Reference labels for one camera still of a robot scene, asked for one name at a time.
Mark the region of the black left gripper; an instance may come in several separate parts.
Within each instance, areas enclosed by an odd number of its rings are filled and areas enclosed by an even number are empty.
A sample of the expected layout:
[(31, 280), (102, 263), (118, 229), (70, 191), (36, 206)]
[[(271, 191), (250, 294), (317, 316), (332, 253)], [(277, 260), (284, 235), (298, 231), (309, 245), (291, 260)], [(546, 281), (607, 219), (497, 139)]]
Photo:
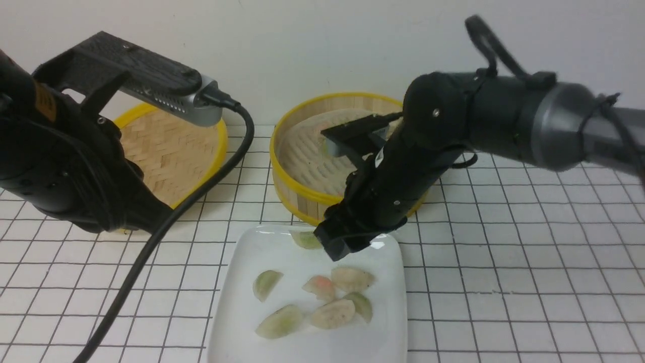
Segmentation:
[(2, 189), (92, 233), (153, 233), (170, 216), (101, 110), (129, 78), (110, 71), (78, 103), (2, 53)]

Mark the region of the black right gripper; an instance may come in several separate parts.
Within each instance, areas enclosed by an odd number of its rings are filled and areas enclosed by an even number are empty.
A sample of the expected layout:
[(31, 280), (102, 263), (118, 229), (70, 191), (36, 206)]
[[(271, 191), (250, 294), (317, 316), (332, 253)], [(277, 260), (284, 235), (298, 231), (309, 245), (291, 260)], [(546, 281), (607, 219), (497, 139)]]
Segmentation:
[(343, 199), (329, 207), (314, 234), (332, 261), (364, 250), (399, 229), (426, 191), (454, 163), (454, 147), (424, 145), (401, 133), (351, 177)]

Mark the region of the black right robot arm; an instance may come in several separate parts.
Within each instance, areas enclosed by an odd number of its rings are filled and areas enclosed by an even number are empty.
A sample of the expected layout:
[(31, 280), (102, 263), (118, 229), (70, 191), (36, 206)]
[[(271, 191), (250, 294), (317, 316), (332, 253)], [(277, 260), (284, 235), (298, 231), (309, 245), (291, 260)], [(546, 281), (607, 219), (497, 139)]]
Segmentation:
[(399, 229), (447, 170), (470, 167), (477, 152), (556, 172), (589, 162), (643, 181), (642, 109), (616, 108), (617, 94), (595, 96), (554, 72), (529, 74), (481, 16), (465, 28), (487, 67), (419, 76), (401, 112), (322, 130), (357, 168), (314, 230), (333, 261)]

